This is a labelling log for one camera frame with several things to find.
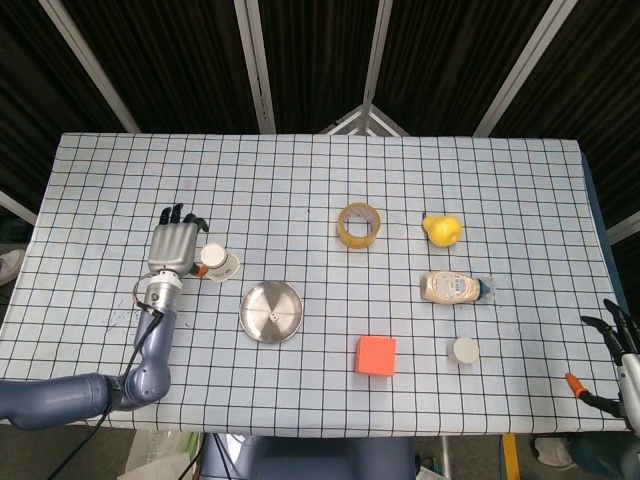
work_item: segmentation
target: white bottle cap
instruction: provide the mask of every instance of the white bottle cap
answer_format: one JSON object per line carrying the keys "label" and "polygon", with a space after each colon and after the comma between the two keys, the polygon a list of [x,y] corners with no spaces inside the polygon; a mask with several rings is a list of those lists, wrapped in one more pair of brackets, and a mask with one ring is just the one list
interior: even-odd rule
{"label": "white bottle cap", "polygon": [[209,268],[217,268],[227,260],[227,251],[222,245],[210,243],[202,247],[200,259]]}
{"label": "white bottle cap", "polygon": [[451,359],[461,364],[471,364],[480,358],[478,342],[473,338],[458,338],[453,342],[450,353]]}

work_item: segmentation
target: robotic hand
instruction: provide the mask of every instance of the robotic hand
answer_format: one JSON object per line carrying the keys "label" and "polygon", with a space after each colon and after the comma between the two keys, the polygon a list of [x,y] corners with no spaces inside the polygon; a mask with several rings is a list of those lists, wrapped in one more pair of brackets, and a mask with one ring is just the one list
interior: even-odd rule
{"label": "robotic hand", "polygon": [[[124,373],[118,377],[89,373],[33,382],[0,380],[0,420],[8,419],[24,430],[64,425],[97,415],[104,420],[113,410],[134,410],[167,394],[181,278],[187,273],[202,276],[194,263],[196,238],[200,230],[209,231],[207,222],[192,213],[180,222],[181,211],[182,204],[165,208],[153,232],[150,273],[143,277],[151,280],[144,301],[137,296],[139,281],[133,289],[134,302],[142,313],[133,355]],[[138,354],[142,358],[133,369]]]}
{"label": "robotic hand", "polygon": [[640,434],[640,321],[610,300],[604,300],[604,306],[613,315],[615,330],[600,318],[582,316],[580,319],[596,328],[604,338],[618,371],[619,401],[589,393],[571,373],[565,378],[576,398],[615,418],[624,418],[627,427]]}

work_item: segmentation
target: tape roll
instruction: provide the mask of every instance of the tape roll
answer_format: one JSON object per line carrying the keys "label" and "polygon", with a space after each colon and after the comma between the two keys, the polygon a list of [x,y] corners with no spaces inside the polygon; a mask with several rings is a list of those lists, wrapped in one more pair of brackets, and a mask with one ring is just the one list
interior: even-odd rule
{"label": "tape roll", "polygon": [[[371,233],[366,237],[350,234],[345,225],[349,217],[364,218],[371,226]],[[342,243],[349,248],[367,248],[378,236],[381,223],[380,214],[371,205],[367,203],[351,203],[342,209],[338,217],[338,236]]]}

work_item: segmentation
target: metal plate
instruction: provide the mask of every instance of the metal plate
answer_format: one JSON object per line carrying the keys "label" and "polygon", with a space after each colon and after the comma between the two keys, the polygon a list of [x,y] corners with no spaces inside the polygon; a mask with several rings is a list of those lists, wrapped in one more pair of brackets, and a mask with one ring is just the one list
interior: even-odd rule
{"label": "metal plate", "polygon": [[293,336],[301,323],[302,300],[287,282],[258,283],[242,299],[240,324],[258,342],[282,342]]}

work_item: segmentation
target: orange cube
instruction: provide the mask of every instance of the orange cube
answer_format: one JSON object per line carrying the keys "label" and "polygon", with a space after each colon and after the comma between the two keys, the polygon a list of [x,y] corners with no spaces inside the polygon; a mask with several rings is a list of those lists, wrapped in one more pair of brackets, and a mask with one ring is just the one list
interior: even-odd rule
{"label": "orange cube", "polygon": [[356,353],[356,373],[392,377],[396,372],[396,339],[360,337]]}

